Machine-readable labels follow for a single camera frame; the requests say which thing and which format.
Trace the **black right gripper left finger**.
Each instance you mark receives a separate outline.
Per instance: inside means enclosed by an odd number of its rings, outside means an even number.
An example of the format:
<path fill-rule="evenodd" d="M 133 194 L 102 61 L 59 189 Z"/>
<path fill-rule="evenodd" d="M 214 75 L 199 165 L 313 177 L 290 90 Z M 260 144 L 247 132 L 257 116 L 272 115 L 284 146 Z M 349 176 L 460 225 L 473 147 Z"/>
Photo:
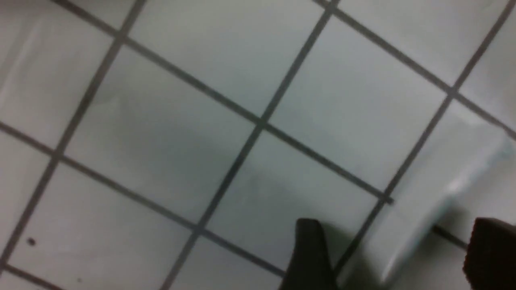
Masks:
<path fill-rule="evenodd" d="M 324 229 L 318 220 L 299 218 L 295 223 L 294 249 L 279 289 L 337 289 Z"/>

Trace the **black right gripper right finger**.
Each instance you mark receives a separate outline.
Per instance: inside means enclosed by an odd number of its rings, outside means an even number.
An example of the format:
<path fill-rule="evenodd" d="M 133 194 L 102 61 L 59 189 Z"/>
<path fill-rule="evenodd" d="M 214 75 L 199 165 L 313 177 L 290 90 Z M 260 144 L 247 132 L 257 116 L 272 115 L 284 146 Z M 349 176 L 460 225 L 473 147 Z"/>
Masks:
<path fill-rule="evenodd" d="M 463 272 L 472 290 L 516 288 L 515 225 L 477 217 L 466 249 Z"/>

